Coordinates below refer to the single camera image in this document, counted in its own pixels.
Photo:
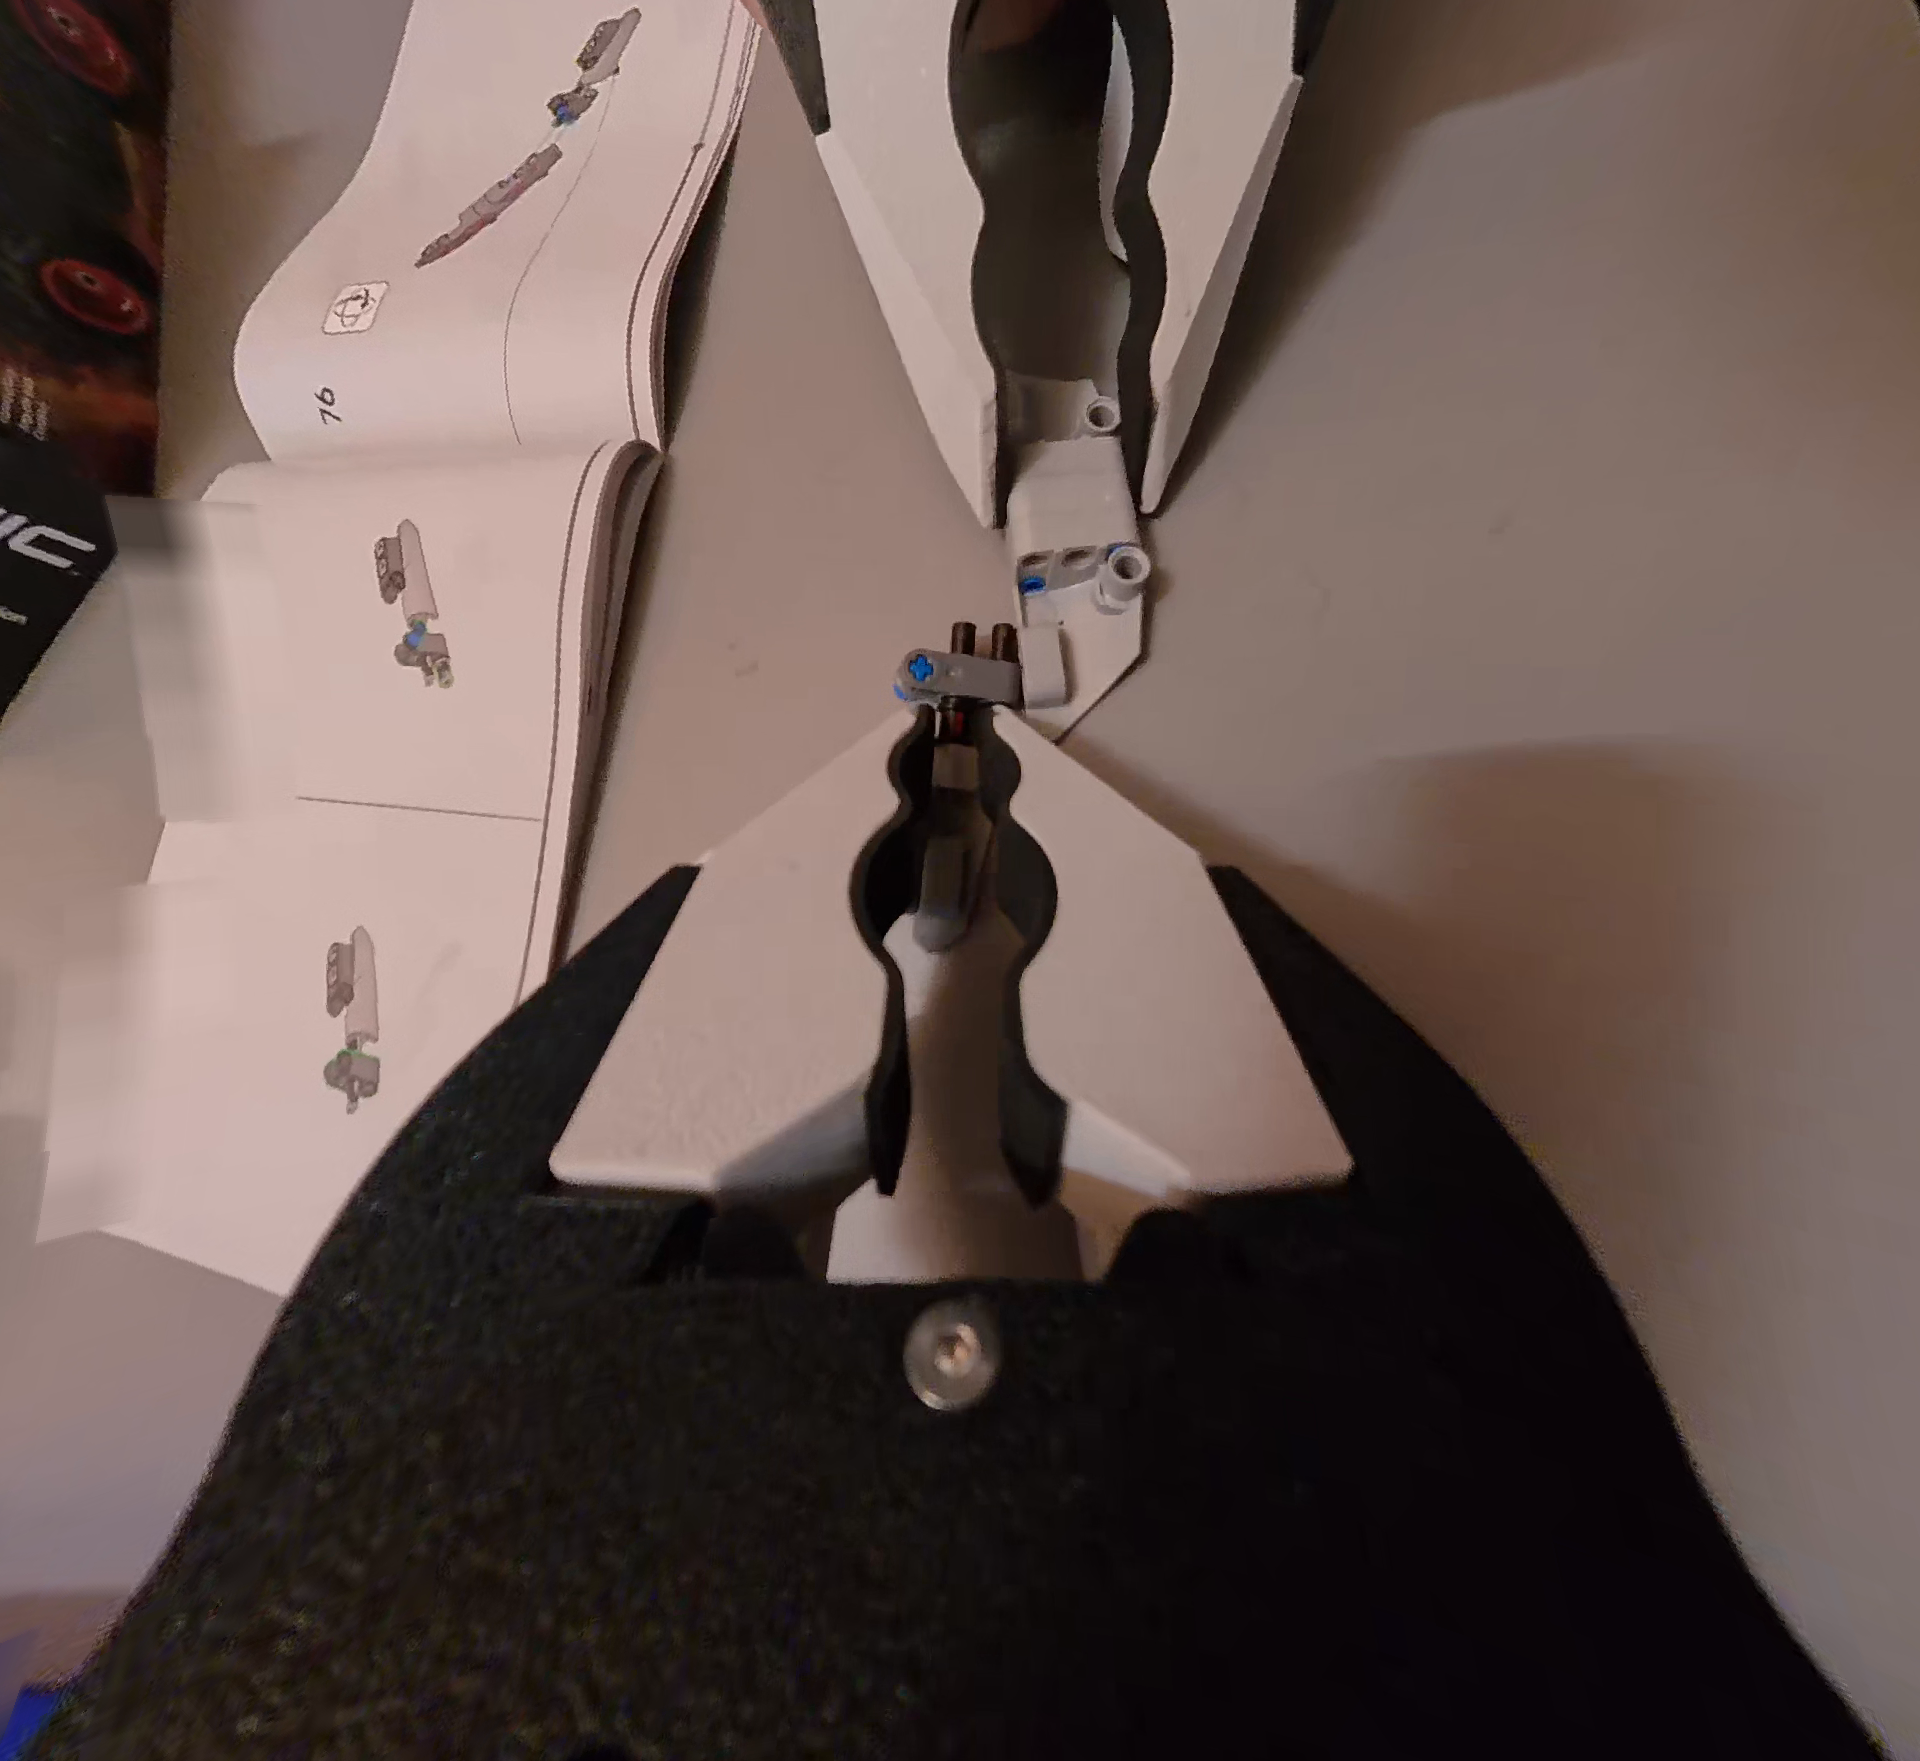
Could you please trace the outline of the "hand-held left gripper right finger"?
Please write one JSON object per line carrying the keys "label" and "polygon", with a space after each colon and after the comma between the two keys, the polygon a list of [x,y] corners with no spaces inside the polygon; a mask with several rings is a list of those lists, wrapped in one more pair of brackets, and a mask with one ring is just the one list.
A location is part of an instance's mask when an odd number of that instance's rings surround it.
{"label": "hand-held left gripper right finger", "polygon": [[1352,1171],[1209,865],[1008,713],[982,714],[1004,971],[996,1132],[1033,1204],[1174,1207]]}

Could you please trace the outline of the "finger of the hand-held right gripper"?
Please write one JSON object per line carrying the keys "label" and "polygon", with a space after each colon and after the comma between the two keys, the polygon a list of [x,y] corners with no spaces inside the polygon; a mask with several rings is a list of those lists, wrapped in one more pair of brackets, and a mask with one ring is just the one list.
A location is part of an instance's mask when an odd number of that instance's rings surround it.
{"label": "finger of the hand-held right gripper", "polygon": [[1004,387],[1118,401],[1126,272],[1099,213],[1110,16],[1065,0],[1017,48],[960,48],[973,0],[812,0],[820,162],[924,428],[973,515],[1004,529]]}
{"label": "finger of the hand-held right gripper", "polygon": [[1120,453],[1155,518],[1195,423],[1298,96],[1298,0],[1107,0],[1102,196],[1126,262]]}

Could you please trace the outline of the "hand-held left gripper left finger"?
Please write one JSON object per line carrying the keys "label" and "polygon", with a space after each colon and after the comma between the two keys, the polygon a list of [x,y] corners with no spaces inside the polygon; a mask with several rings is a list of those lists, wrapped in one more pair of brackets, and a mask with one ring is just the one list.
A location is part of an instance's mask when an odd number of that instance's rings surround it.
{"label": "hand-held left gripper left finger", "polygon": [[889,718],[697,868],[548,1169],[584,1191],[845,1199],[897,1185],[914,905]]}

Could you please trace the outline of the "grey brick panel assembly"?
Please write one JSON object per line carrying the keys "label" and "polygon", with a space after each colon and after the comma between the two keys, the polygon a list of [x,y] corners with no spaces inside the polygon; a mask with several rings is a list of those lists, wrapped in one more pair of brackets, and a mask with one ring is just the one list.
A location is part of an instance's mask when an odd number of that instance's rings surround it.
{"label": "grey brick panel assembly", "polygon": [[1152,562],[1139,535],[1118,401],[1089,380],[1004,387],[1004,551],[1022,718],[1063,740],[1146,655]]}

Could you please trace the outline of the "grey brick assembly black pins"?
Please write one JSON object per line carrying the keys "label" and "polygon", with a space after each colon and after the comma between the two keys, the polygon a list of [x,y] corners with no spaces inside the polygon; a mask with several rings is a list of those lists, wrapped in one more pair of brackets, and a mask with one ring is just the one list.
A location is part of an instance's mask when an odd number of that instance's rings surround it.
{"label": "grey brick assembly black pins", "polygon": [[949,647],[914,650],[897,667],[896,693],[934,713],[930,785],[922,810],[914,946],[938,956],[973,924],[981,872],[990,845],[978,801],[973,718],[988,707],[1056,709],[1067,698],[1067,663],[1056,628],[996,623],[985,655],[973,647],[973,622],[953,628]]}

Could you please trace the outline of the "grey desk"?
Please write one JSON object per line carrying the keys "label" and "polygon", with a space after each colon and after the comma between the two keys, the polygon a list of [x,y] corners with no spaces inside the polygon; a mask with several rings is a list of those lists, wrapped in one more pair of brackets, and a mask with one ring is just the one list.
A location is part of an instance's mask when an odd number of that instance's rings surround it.
{"label": "grey desk", "polygon": [[[409,0],[179,0],[164,479],[367,145]],[[776,57],[692,253],[572,939],[988,610]],[[1070,751],[1374,982],[1596,1244],[1744,1549],[1917,1691],[1908,0],[1341,0]],[[63,909],[155,840],[102,586],[3,726],[3,1597],[124,1595],[271,1294],[36,1247]]]}

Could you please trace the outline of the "open instruction booklet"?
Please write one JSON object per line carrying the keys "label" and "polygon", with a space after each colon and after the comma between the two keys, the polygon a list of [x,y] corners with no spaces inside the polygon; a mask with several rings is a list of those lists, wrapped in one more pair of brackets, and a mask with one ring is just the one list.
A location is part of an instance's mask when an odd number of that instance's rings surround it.
{"label": "open instruction booklet", "polygon": [[155,845],[66,916],[37,1242],[286,1294],[558,968],[739,0],[411,0],[232,349],[260,460],[131,525]]}

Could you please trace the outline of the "black toy set box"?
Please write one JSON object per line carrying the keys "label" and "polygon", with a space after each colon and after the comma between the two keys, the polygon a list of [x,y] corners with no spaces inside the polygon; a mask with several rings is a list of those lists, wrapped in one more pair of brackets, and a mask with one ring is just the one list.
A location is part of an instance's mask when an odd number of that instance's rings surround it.
{"label": "black toy set box", "polygon": [[176,0],[3,0],[3,707],[155,485]]}

